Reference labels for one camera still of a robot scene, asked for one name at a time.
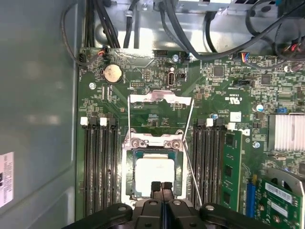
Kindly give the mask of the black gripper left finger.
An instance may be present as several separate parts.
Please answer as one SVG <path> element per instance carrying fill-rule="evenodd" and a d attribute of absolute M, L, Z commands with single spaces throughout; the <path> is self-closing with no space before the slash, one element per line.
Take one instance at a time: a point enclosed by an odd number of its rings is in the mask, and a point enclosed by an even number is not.
<path fill-rule="evenodd" d="M 163 202 L 157 198 L 157 192 L 161 190 L 161 182 L 152 182 L 151 198 L 144 202 L 137 202 L 134 209 L 127 204 L 116 203 L 69 224 L 65 228 L 162 229 Z"/>

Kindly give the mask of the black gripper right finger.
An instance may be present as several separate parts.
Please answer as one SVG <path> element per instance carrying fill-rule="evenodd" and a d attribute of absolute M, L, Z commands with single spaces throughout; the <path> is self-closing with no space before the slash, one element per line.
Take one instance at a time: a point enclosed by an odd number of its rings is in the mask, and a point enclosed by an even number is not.
<path fill-rule="evenodd" d="M 163 183 L 164 229 L 268 229 L 269 225 L 218 204 L 203 204 L 199 210 L 183 199 L 175 199 L 172 183 Z"/>

